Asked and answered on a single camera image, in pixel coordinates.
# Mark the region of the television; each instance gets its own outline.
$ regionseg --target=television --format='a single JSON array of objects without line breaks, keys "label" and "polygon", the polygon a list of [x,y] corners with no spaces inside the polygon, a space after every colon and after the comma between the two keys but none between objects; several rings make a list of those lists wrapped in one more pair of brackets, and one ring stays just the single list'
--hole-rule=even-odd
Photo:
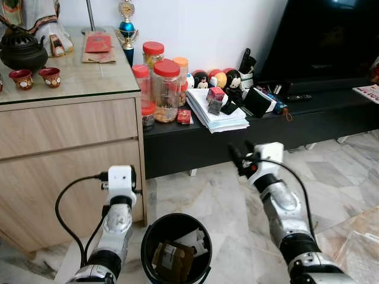
[{"label": "television", "polygon": [[379,56],[379,0],[288,0],[258,79],[368,75]]}]

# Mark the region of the trophy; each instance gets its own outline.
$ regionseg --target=trophy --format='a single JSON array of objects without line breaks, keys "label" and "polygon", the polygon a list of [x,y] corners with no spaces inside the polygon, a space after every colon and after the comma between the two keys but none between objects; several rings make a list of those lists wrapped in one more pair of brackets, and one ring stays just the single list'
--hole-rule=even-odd
[{"label": "trophy", "polygon": [[118,4],[118,10],[123,16],[124,21],[120,23],[118,31],[116,31],[117,38],[123,45],[126,58],[129,65],[133,65],[134,47],[133,43],[137,40],[139,32],[134,28],[130,21],[130,17],[134,14],[134,5],[131,0],[121,0]]}]

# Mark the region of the cabinet drawer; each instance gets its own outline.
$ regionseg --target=cabinet drawer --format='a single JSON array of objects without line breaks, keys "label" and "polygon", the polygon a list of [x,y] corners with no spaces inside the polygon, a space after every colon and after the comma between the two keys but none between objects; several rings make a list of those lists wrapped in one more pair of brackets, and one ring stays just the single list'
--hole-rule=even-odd
[{"label": "cabinet drawer", "polygon": [[[112,165],[132,164],[141,189],[139,142],[128,140],[26,157],[0,163],[0,228],[26,251],[53,246],[71,237],[54,212],[59,192],[71,181],[108,170]],[[64,195],[60,212],[80,237],[90,235],[101,218],[107,196],[98,180],[73,185]],[[133,221],[143,219],[138,195]]]},{"label": "cabinet drawer", "polygon": [[0,159],[137,136],[134,99],[0,112]]}]

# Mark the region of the decorative cup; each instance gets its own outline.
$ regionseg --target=decorative cup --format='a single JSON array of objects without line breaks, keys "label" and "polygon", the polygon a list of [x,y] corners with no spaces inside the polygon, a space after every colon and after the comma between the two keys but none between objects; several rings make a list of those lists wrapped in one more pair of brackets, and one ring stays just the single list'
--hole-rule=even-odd
[{"label": "decorative cup", "polygon": [[31,71],[28,69],[15,70],[9,73],[9,77],[13,79],[16,87],[21,90],[29,90],[33,86],[33,80],[31,78]]},{"label": "decorative cup", "polygon": [[42,76],[43,82],[51,88],[58,88],[60,85],[60,70],[55,67],[43,68],[38,72]]}]

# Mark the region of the black trash bin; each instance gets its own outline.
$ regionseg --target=black trash bin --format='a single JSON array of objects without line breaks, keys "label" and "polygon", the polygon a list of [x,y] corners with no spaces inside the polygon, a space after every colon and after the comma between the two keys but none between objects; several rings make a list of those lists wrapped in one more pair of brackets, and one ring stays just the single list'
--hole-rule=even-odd
[{"label": "black trash bin", "polygon": [[208,253],[194,258],[189,271],[186,284],[195,283],[202,280],[203,283],[211,270],[210,263],[212,259],[212,243],[205,227],[194,217],[182,213],[173,213],[163,216],[156,220],[147,229],[141,245],[141,261],[143,269],[153,284],[171,284],[169,281],[160,277],[152,266],[154,252],[158,244],[165,241],[175,241],[176,239],[187,235],[188,233],[199,228],[204,232],[204,247]]}]

